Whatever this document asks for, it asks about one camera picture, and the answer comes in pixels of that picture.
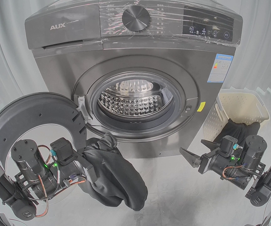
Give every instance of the blue connector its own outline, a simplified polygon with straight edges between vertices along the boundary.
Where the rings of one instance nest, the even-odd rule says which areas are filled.
[[[236,150],[239,147],[239,145],[237,143],[235,143],[235,145],[233,146],[233,149]]]
[[[52,156],[57,156],[56,152],[53,149],[50,149],[50,152],[52,153]]]

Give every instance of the control panel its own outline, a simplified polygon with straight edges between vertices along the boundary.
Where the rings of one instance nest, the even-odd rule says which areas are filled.
[[[101,36],[181,35],[183,6],[156,0],[100,2]]]
[[[184,7],[182,34],[232,41],[234,19],[214,11]]]
[[[156,0],[100,2],[101,36],[233,38],[234,19],[202,7]]]

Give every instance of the white curtain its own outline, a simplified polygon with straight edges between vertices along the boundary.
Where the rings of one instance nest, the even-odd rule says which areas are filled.
[[[0,0],[0,108],[13,99],[47,88],[27,47],[24,21],[55,0]],[[243,17],[237,48],[224,88],[271,88],[271,0],[216,0]]]

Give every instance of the yellow warning sticker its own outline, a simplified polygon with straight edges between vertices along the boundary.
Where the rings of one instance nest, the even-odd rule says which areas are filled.
[[[202,110],[203,110],[203,108],[204,108],[204,105],[206,104],[206,102],[201,102],[200,103],[200,107],[198,108],[198,112],[201,112]]]

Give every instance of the grey floor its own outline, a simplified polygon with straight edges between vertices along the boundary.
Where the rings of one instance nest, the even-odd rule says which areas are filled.
[[[271,117],[271,91],[258,92],[268,108]],[[268,169],[271,164],[271,118],[259,131],[268,148],[262,162]],[[196,154],[206,153],[200,144],[203,132],[200,130],[189,150]],[[207,172],[201,175],[182,156],[155,159],[129,160],[143,177],[148,188],[145,207],[134,212],[124,202],[117,208],[105,207],[79,187],[53,199],[47,216],[27,222],[32,225],[107,225],[107,226],[243,226],[262,222],[265,206],[253,207],[244,196],[250,188],[241,190],[219,175]],[[38,212],[44,211],[40,205]],[[15,218],[7,206],[0,204],[0,210]],[[271,201],[266,212],[271,210]]]

